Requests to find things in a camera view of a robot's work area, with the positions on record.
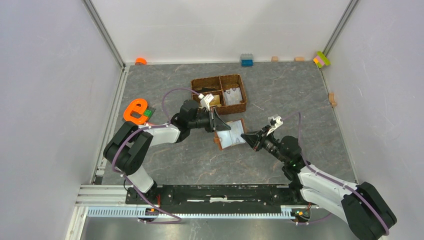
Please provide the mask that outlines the brown leather card holder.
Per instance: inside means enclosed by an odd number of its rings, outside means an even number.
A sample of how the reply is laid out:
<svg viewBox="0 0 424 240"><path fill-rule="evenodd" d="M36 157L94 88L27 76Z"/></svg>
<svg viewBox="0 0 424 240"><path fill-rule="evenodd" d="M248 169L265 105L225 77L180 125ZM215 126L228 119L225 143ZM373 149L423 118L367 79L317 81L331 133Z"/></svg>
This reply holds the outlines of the brown leather card holder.
<svg viewBox="0 0 424 240"><path fill-rule="evenodd" d="M221 151L229 147L246 143L246 141L241 137L242 134L246 133L244 119L241 118L229 121L227 124L231 128L230 130L217 131L214 133L213 141L217 144Z"/></svg>

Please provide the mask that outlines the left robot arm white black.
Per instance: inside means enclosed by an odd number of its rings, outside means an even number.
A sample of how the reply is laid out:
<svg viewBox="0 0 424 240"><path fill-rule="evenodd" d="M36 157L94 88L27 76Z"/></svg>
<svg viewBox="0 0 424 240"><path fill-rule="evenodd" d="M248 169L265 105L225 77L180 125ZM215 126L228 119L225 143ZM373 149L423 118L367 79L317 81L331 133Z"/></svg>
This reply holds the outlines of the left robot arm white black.
<svg viewBox="0 0 424 240"><path fill-rule="evenodd" d="M204 129L208 133L229 131L214 109L200 107L195 100L184 101L170 122L159 125L137 125L131 121L122 124L103 150L103 157L112 165L112 170L121 174L135 188L145 204L157 198L156 182L143 167L150 147L175 144L185 140L192 129Z"/></svg>

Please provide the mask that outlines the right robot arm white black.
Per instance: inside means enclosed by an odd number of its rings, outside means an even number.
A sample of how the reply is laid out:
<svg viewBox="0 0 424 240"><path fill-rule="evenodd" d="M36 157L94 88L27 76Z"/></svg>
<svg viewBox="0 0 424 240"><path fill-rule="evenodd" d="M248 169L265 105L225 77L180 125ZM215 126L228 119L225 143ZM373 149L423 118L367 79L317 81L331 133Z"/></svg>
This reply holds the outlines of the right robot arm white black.
<svg viewBox="0 0 424 240"><path fill-rule="evenodd" d="M303 157L299 140L293 136L276 139L264 127L241 134L256 152L265 150L283 163L282 171L291 181L289 199L295 204L315 204L343 220L360 240L387 236L397 217L370 183L336 178L310 164Z"/></svg>

